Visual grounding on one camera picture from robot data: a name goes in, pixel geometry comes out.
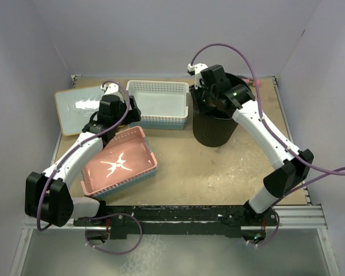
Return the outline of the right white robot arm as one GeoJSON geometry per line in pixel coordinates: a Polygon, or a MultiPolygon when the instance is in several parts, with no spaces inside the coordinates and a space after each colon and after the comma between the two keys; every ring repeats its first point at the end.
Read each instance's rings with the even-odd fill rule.
{"type": "Polygon", "coordinates": [[[313,153],[301,150],[258,107],[252,90],[239,77],[226,73],[221,65],[193,67],[194,86],[210,107],[225,113],[241,125],[257,142],[272,168],[264,177],[263,187],[244,205],[244,218],[251,225],[259,224],[268,211],[286,193],[305,180],[313,153]]]}

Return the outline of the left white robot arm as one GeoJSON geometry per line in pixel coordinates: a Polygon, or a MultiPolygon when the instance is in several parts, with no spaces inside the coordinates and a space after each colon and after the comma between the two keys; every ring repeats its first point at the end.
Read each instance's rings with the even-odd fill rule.
{"type": "Polygon", "coordinates": [[[87,219],[93,225],[106,221],[107,212],[101,203],[90,197],[73,198],[70,186],[85,165],[100,153],[115,137],[120,125],[141,119],[134,96],[104,95],[98,111],[94,112],[81,130],[76,142],[51,167],[41,173],[30,173],[25,182],[24,212],[49,226],[64,226],[69,219],[87,219]]]}

